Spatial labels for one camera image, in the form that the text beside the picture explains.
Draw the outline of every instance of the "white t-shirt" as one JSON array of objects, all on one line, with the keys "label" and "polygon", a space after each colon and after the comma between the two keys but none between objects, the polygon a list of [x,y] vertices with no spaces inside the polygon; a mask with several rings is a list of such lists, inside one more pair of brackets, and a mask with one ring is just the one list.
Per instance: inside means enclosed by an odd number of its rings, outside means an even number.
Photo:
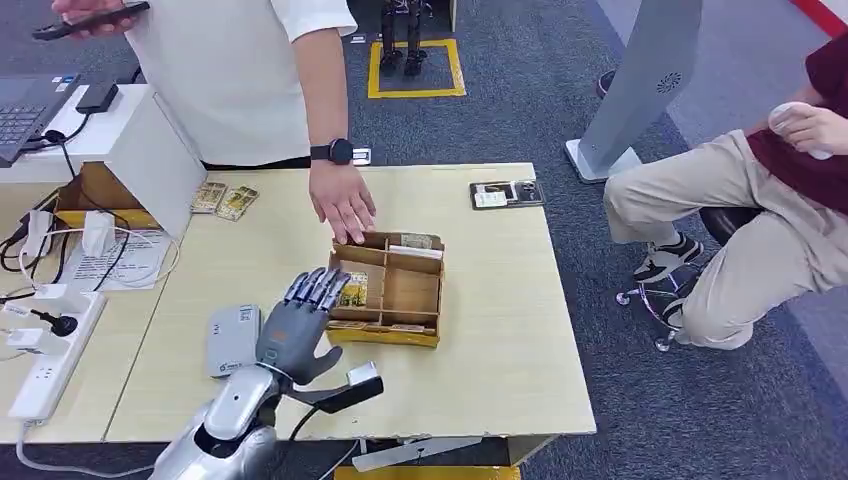
[{"label": "white t-shirt", "polygon": [[148,0],[127,32],[147,81],[201,159],[262,165],[309,155],[291,46],[356,31],[345,0]]}]

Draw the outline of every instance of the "cardboard compartment divider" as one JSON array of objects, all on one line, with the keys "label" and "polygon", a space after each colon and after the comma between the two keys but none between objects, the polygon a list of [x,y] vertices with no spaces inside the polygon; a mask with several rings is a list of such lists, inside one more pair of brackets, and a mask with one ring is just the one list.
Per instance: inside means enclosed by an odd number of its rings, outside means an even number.
[{"label": "cardboard compartment divider", "polygon": [[[362,245],[334,245],[330,266],[366,273],[368,291],[365,307],[332,310],[327,326],[331,342],[438,345],[443,259],[389,252],[390,245],[401,245],[402,235],[366,234]],[[439,237],[423,236],[433,249],[444,251]]]}]

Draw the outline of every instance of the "black phone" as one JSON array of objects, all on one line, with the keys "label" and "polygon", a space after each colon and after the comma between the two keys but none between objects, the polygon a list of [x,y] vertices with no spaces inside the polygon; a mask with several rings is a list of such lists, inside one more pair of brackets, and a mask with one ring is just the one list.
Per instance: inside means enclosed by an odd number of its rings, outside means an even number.
[{"label": "black phone", "polygon": [[63,21],[54,23],[48,27],[39,28],[32,32],[32,36],[37,40],[56,40],[67,37],[72,33],[93,30],[101,25],[118,23],[125,18],[134,17],[149,8],[150,4],[147,2],[129,2],[121,8],[104,10],[86,17],[75,18],[71,22]]}]

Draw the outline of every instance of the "laptop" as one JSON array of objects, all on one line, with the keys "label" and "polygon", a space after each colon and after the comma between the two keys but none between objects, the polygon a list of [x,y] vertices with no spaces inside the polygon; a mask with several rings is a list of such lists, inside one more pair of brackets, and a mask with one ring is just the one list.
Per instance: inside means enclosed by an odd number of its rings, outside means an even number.
[{"label": "laptop", "polygon": [[11,167],[21,148],[41,135],[77,87],[79,76],[0,76],[0,168]]}]

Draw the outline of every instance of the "smartwatch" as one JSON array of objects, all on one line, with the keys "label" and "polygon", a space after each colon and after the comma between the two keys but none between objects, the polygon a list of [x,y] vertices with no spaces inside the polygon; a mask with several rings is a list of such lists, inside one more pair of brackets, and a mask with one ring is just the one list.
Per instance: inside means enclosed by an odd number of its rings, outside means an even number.
[{"label": "smartwatch", "polygon": [[348,165],[353,160],[353,144],[344,138],[337,138],[329,145],[312,147],[312,160],[329,160],[336,165]]}]

